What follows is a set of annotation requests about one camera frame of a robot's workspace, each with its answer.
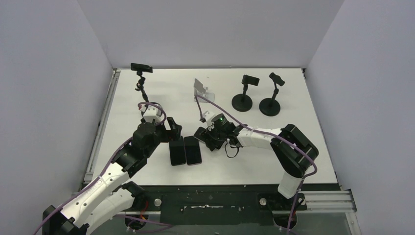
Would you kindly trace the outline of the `silver phone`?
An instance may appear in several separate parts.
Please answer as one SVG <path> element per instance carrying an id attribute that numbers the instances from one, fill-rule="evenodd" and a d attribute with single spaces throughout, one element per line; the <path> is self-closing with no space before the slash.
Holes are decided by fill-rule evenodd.
<path id="1" fill-rule="evenodd" d="M 204 127 L 199 127 L 193 134 L 194 138 L 204 143 L 206 146 L 214 146 L 214 139 L 209 135 Z"/>

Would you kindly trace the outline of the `purple phone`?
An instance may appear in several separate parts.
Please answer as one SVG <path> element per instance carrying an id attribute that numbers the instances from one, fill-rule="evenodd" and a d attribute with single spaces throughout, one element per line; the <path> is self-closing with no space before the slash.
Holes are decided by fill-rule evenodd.
<path id="1" fill-rule="evenodd" d="M 202 155 L 199 141 L 193 136 L 184 137 L 184 148 L 186 163 L 188 165 L 198 165 L 202 163 Z"/>

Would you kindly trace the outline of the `black phone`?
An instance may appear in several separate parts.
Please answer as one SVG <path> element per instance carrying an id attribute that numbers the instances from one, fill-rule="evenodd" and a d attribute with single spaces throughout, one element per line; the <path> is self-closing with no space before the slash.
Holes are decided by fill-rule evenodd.
<path id="1" fill-rule="evenodd" d="M 172 166 L 186 164 L 184 140 L 182 137 L 177 141 L 171 141 L 169 143 L 169 154 L 170 163 Z"/>
<path id="2" fill-rule="evenodd" d="M 130 67 L 132 71 L 153 73 L 153 67 L 149 65 L 131 63 Z"/>

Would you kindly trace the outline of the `black tall phone stand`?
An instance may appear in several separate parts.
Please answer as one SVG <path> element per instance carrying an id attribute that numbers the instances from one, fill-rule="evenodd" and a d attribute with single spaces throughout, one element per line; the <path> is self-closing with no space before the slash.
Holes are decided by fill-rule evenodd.
<path id="1" fill-rule="evenodd" d="M 138 92 L 141 92 L 142 98 L 145 102 L 149 102 L 148 95 L 146 94 L 144 90 L 144 83 L 146 78 L 143 76 L 143 72 L 136 72 L 137 76 L 139 76 L 139 80 L 136 84 L 135 90 Z"/>

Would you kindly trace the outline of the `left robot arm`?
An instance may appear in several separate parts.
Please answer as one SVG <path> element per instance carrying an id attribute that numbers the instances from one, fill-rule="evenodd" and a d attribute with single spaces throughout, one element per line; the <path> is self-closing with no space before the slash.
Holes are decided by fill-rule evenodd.
<path id="1" fill-rule="evenodd" d="M 169 129 L 164 124 L 141 123 L 92 182 L 60 206 L 49 206 L 43 212 L 42 234 L 89 235 L 119 212 L 141 209 L 143 189 L 129 179 L 147 164 L 160 143 L 181 137 L 182 126 L 172 117 L 167 121 Z"/>

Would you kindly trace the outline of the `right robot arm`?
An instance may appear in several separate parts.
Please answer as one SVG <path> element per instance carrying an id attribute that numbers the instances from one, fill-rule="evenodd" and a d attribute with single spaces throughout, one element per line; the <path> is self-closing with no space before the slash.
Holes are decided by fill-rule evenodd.
<path id="1" fill-rule="evenodd" d="M 318 157 L 317 147 L 295 125 L 287 124 L 277 129 L 255 129 L 244 124 L 235 125 L 223 114 L 205 114 L 207 126 L 200 127 L 195 137 L 202 141 L 210 151 L 219 150 L 225 143 L 237 149 L 256 147 L 275 153 L 284 169 L 282 180 L 275 195 L 276 205 L 287 209 L 293 205 L 294 195 L 306 176 L 310 166 Z"/>

